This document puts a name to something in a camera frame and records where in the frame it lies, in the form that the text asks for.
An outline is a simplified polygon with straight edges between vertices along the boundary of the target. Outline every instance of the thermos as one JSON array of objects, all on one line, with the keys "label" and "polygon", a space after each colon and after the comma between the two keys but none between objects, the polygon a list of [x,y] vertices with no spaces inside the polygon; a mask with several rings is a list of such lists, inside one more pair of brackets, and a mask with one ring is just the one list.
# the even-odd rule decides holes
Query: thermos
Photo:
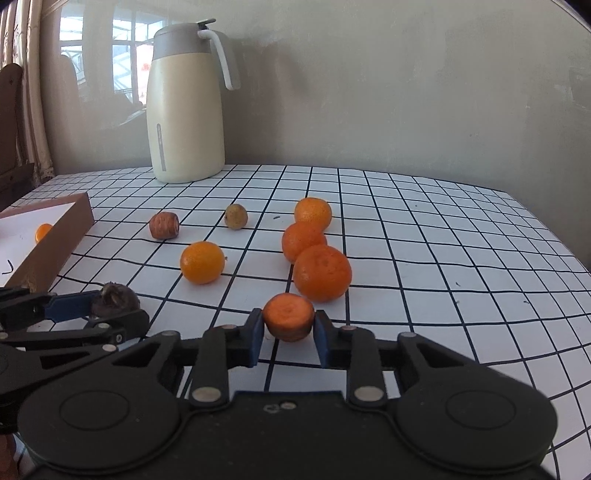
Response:
[{"label": "thermos", "polygon": [[240,88],[228,38],[207,24],[182,23],[154,35],[146,116],[156,178],[167,183],[201,180],[225,163],[215,46],[228,90]]}]

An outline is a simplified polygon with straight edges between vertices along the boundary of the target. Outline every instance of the white flask handle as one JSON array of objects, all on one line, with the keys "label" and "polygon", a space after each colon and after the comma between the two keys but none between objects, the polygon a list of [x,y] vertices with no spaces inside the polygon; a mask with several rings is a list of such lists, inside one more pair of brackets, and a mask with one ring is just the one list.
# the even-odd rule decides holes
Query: white flask handle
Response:
[{"label": "white flask handle", "polygon": [[226,88],[228,90],[238,90],[240,88],[240,75],[238,75],[238,65],[230,45],[230,39],[223,33],[208,28],[199,30],[198,35],[203,40],[212,41],[216,47]]}]

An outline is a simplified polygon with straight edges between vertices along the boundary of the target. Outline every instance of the wooden chair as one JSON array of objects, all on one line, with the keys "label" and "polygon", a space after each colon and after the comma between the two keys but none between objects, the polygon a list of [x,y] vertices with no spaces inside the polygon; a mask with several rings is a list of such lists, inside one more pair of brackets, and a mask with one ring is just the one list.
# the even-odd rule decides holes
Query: wooden chair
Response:
[{"label": "wooden chair", "polygon": [[17,142],[24,134],[21,81],[20,65],[9,63],[0,70],[0,210],[33,189],[34,166],[19,166],[17,157]]}]

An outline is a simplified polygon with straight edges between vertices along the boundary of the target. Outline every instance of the curtain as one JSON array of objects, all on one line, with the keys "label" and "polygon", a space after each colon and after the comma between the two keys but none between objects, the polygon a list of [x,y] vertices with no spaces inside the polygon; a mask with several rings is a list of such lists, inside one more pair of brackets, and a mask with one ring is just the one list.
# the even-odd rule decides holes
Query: curtain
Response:
[{"label": "curtain", "polygon": [[41,104],[39,29],[42,7],[43,0],[15,0],[0,17],[0,66],[14,62],[23,70],[20,104],[24,125],[18,132],[18,161],[20,165],[34,164],[35,185],[54,177]]}]

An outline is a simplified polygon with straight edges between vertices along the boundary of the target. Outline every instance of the small potato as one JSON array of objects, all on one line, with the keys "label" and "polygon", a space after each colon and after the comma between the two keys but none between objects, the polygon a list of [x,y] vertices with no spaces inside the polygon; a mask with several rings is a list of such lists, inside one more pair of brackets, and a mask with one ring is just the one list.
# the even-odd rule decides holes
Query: small potato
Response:
[{"label": "small potato", "polygon": [[243,228],[248,221],[248,212],[246,209],[237,203],[233,203],[226,208],[224,214],[224,222],[226,226],[232,230],[240,230]]}]

